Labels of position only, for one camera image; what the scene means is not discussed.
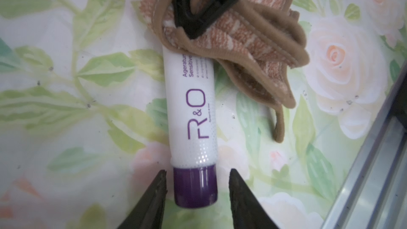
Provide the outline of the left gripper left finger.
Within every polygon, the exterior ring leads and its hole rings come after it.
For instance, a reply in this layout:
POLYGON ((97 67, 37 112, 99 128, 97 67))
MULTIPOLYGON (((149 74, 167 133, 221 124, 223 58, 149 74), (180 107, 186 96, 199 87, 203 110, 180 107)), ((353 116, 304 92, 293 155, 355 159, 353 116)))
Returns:
POLYGON ((160 170, 118 229, 161 229, 166 194, 166 171, 160 170))

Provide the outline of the purple cap toothpaste tube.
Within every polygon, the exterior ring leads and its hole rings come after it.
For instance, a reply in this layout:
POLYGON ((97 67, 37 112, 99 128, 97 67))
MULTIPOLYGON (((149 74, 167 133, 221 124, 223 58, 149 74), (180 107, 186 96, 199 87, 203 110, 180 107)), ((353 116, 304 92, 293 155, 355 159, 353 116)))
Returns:
POLYGON ((174 198, 203 208, 218 197, 214 63, 163 48, 174 198))

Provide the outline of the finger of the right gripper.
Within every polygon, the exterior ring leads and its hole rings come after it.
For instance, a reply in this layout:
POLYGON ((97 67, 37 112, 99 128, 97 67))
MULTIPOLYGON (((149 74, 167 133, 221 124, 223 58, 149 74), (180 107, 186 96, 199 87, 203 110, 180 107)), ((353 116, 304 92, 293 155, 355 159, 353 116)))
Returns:
POLYGON ((207 0, 197 12, 191 11, 192 0, 172 0, 174 22, 182 27, 189 39, 196 39, 238 0, 207 0))

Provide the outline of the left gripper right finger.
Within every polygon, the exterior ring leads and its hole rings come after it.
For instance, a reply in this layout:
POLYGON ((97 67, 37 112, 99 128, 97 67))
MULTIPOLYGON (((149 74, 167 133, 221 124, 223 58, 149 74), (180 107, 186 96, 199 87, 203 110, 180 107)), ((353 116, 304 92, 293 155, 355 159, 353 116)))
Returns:
POLYGON ((235 229, 278 229, 236 169, 230 171, 229 190, 235 229))

